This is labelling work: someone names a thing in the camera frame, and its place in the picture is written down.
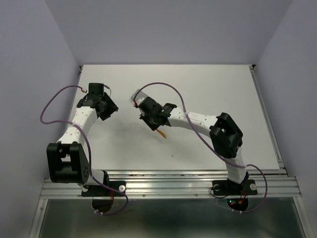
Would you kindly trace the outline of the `orange plastic fork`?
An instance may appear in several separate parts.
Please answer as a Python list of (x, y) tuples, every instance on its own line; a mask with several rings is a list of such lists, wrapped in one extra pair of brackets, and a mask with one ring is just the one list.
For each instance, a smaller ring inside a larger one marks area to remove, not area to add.
[(159, 129), (156, 130), (164, 139), (166, 139), (166, 135)]

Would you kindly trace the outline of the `grey cloth napkin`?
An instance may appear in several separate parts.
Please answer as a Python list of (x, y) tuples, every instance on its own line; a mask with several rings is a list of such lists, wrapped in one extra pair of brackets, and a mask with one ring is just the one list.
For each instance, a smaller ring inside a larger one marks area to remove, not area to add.
[(144, 93), (142, 90), (137, 89), (133, 95), (131, 96), (131, 101), (132, 102), (137, 102), (140, 98), (147, 98), (148, 95), (146, 93)]

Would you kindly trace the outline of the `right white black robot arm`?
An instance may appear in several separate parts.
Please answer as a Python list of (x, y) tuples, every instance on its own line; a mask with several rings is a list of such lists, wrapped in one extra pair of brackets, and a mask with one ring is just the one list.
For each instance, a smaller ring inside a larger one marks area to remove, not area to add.
[(240, 193), (245, 189), (247, 171), (240, 150), (243, 133), (229, 114), (208, 116), (186, 112), (175, 104), (166, 103), (162, 106), (151, 97), (139, 98), (134, 106), (141, 113), (140, 119), (153, 131), (161, 126), (169, 126), (189, 129), (198, 136), (210, 138), (211, 148), (226, 163), (229, 190)]

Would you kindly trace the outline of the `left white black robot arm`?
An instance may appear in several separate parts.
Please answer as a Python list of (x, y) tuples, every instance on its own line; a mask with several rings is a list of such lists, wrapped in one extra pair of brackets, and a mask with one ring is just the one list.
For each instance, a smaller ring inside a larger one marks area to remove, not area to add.
[(93, 185), (98, 195), (110, 191), (106, 172), (91, 167), (92, 152), (88, 142), (88, 132), (98, 120), (106, 120), (118, 111), (118, 106), (105, 92), (109, 87), (102, 83), (89, 83), (88, 89), (80, 90), (85, 96), (79, 100), (72, 121), (56, 143), (47, 146), (50, 179), (55, 183), (77, 183), (81, 186)]

